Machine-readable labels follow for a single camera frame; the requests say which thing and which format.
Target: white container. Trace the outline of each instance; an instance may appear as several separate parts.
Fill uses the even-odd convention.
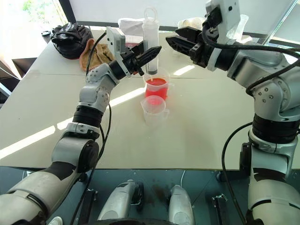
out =
[[[149,11],[154,13],[154,18],[148,17]],[[143,37],[144,37],[144,51],[147,51],[151,47],[158,46],[158,13],[155,8],[148,7],[144,12],[145,19],[142,24]],[[154,75],[158,71],[158,57],[153,59],[146,65],[146,72]]]
[[[141,101],[144,110],[145,122],[150,127],[162,124],[169,116],[170,110],[166,109],[165,101],[160,96],[149,96]]]

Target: black cable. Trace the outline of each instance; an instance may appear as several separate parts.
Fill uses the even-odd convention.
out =
[[[257,85],[259,85],[259,84],[261,84],[261,83],[263,83],[263,82],[266,82],[266,81],[271,80],[271,79],[273,79],[273,78],[275,78],[275,77],[278,77],[278,76],[280,76],[280,75],[282,75],[283,73],[289,71],[290,69],[293,69],[294,67],[296,67],[296,66],[298,66],[298,65],[300,65],[300,58],[298,58],[297,61],[295,61],[295,62],[292,63],[291,65],[289,65],[289,66],[287,66],[287,67],[285,67],[285,68],[283,68],[283,69],[281,69],[281,70],[279,70],[279,71],[277,71],[277,72],[275,72],[275,73],[273,73],[273,74],[271,74],[271,75],[265,76],[265,77],[259,79],[258,81],[255,81],[254,83],[252,83],[251,85],[249,85],[249,86],[246,88],[246,93],[247,93],[248,95],[250,95],[250,96],[253,96],[251,90],[252,90],[254,87],[256,87]]]
[[[205,24],[202,30],[202,38],[205,41],[205,43],[207,43],[208,45],[215,47],[215,48],[219,48],[219,49],[227,49],[227,50],[262,50],[262,51],[272,51],[272,52],[279,52],[279,53],[284,53],[284,54],[288,54],[291,55],[295,58],[297,58],[298,60],[296,62],[294,62],[293,64],[271,74],[268,75],[266,77],[263,77],[262,79],[254,82],[253,84],[249,85],[246,88],[246,93],[250,96],[253,96],[251,90],[265,82],[268,80],[271,80],[275,77],[280,76],[281,74],[289,71],[290,69],[300,65],[300,55],[296,52],[299,52],[300,49],[299,48],[290,48],[290,49],[283,49],[283,48],[277,48],[277,47],[271,47],[271,46],[264,46],[264,45],[222,45],[222,44],[218,44],[214,41],[212,41],[208,36],[207,36],[207,32],[209,31],[209,26],[208,24]]]
[[[102,133],[102,132],[103,132],[103,129],[102,129],[102,128],[100,129],[100,131],[101,131],[101,135],[104,136],[104,133]],[[104,148],[103,148],[104,142],[105,142],[105,139],[102,139],[102,148],[101,148],[102,151],[104,151]],[[81,203],[82,203],[82,201],[83,201],[83,199],[84,199],[84,197],[85,197],[85,195],[86,195],[86,192],[87,192],[88,189],[89,189],[89,185],[90,185],[90,182],[91,182],[91,180],[92,180],[92,177],[93,177],[93,174],[94,174],[94,171],[95,171],[95,168],[96,168],[97,163],[95,163],[94,167],[92,168],[92,171],[90,172],[90,177],[89,177],[89,179],[88,179],[88,182],[87,182],[86,185],[85,185],[85,188],[84,188],[84,190],[83,190],[83,193],[82,193],[82,195],[81,195],[81,197],[80,197],[80,199],[79,199],[79,202],[78,202],[78,204],[77,204],[77,206],[76,206],[76,209],[75,209],[75,211],[74,211],[74,213],[73,213],[73,216],[72,216],[70,225],[73,225],[73,223],[74,223],[74,221],[75,221],[75,217],[76,217],[76,215],[77,215],[77,213],[78,213],[78,210],[79,210],[79,208],[80,208],[80,206],[81,206]]]
[[[102,126],[101,126],[101,124],[100,124],[100,126],[99,126],[99,129],[100,129],[100,131],[101,131],[101,136],[102,136],[102,143],[103,143],[103,141],[104,141],[104,131],[103,131],[103,129],[102,129]]]
[[[278,47],[272,47],[272,46],[265,46],[265,45],[223,45],[218,44],[217,42],[214,42],[207,36],[207,32],[209,32],[209,26],[208,24],[205,24],[203,26],[202,30],[202,38],[208,45],[220,48],[220,49],[227,49],[227,50],[262,50],[262,51],[271,51],[271,52],[279,52],[291,55],[295,58],[299,58],[300,55],[296,53],[296,51],[292,51],[290,49],[284,49],[284,48],[278,48]]]
[[[89,73],[89,68],[90,68],[90,59],[92,58],[92,54],[94,53],[94,50],[97,46],[97,44],[99,43],[99,41],[106,35],[106,31],[97,39],[97,41],[94,43],[92,49],[90,50],[90,53],[89,53],[89,59],[88,59],[88,64],[86,66],[86,74],[85,76],[88,75]]]
[[[92,54],[93,54],[93,52],[94,52],[94,49],[95,49],[96,45],[98,44],[98,42],[99,42],[105,35],[106,35],[106,31],[105,31],[105,32],[97,39],[97,41],[96,41],[96,42],[94,43],[94,45],[92,46],[92,49],[91,49],[91,51],[90,51],[89,58],[88,58],[87,67],[86,67],[86,76],[87,76],[88,73],[89,73],[90,60],[91,60]],[[111,108],[111,106],[110,106],[109,104],[108,104],[108,106],[109,106],[109,122],[108,122],[108,129],[107,129],[107,132],[106,132],[106,136],[105,136],[105,137],[104,137],[104,131],[103,131],[103,129],[102,129],[102,126],[101,126],[101,125],[99,126],[99,129],[100,129],[100,132],[101,132],[101,136],[102,136],[102,147],[101,147],[101,149],[100,149],[100,152],[99,152],[99,155],[98,155],[98,158],[97,158],[97,163],[98,163],[99,159],[100,159],[100,158],[102,157],[102,155],[103,155],[104,148],[105,148],[105,144],[106,144],[106,141],[107,141],[107,138],[108,138],[108,134],[109,134],[109,131],[110,131],[110,129],[111,129],[111,122],[112,122],[112,108]],[[81,195],[81,197],[80,197],[80,199],[79,199],[79,202],[78,202],[78,204],[77,204],[77,206],[76,206],[76,209],[75,209],[75,211],[74,211],[74,213],[73,213],[73,216],[72,216],[70,225],[73,225],[73,223],[74,223],[74,221],[75,221],[75,217],[76,217],[76,215],[77,215],[77,213],[78,213],[78,210],[79,210],[79,208],[80,208],[80,206],[81,206],[81,203],[82,203],[82,201],[83,201],[83,199],[84,199],[84,197],[85,197],[85,195],[86,195],[86,192],[87,192],[88,189],[89,189],[89,185],[90,185],[90,182],[91,182],[91,180],[92,180],[92,177],[93,177],[94,171],[95,171],[95,169],[96,169],[97,163],[95,163],[94,167],[92,168],[92,171],[90,172],[90,177],[89,177],[89,179],[88,179],[88,182],[87,182],[86,185],[85,185],[85,188],[84,188],[84,190],[83,190],[83,193],[82,193],[82,195]]]
[[[225,142],[225,144],[224,144],[223,150],[222,150],[222,157],[221,157],[221,160],[222,160],[222,170],[223,170],[223,174],[224,174],[224,176],[225,176],[226,184],[227,184],[227,186],[228,186],[228,189],[229,189],[231,198],[232,198],[232,200],[233,200],[233,204],[234,204],[234,206],[235,206],[235,208],[236,208],[236,210],[237,210],[237,212],[238,212],[238,214],[239,214],[239,216],[240,216],[240,219],[242,220],[242,223],[243,223],[244,225],[246,224],[245,217],[244,217],[244,215],[243,215],[243,213],[242,213],[242,211],[241,211],[241,209],[240,209],[240,205],[239,205],[239,203],[238,203],[238,201],[237,201],[237,199],[236,199],[236,197],[235,197],[233,188],[232,188],[232,186],[231,186],[231,184],[230,184],[230,181],[229,181],[229,179],[228,179],[228,177],[227,177],[226,167],[225,167],[225,152],[226,152],[226,148],[227,148],[227,146],[228,146],[228,143],[229,143],[230,140],[233,138],[233,136],[235,136],[235,134],[236,134],[237,132],[239,132],[240,130],[242,130],[242,129],[244,129],[244,128],[250,126],[250,125],[252,125],[252,122],[247,123],[247,124],[245,124],[245,125],[243,125],[243,126],[237,128],[237,129],[236,129],[236,130],[235,130],[235,131],[227,138],[227,140],[226,140],[226,142]]]

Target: cup handle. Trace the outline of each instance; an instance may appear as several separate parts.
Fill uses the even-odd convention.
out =
[[[165,109],[164,110],[164,120],[166,120],[168,118],[169,114],[170,114],[170,110]]]
[[[175,87],[174,83],[171,83],[171,82],[168,83],[168,92],[167,92],[167,95],[172,94],[172,92],[174,90],[174,87]]]

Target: empty measuring cup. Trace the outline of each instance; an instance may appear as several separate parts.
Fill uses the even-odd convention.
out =
[[[160,96],[149,96],[141,101],[144,118],[148,126],[158,126],[168,118],[170,110],[166,109],[165,101]]]
[[[169,82],[169,73],[161,67],[158,68],[155,75],[145,74],[143,79],[146,82],[146,97],[156,95],[165,100],[167,98],[169,88],[174,86],[173,83]]]

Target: black bag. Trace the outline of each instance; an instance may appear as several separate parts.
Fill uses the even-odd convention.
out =
[[[52,30],[51,41],[59,53],[67,59],[77,59],[93,35],[89,28],[78,23],[67,23]]]

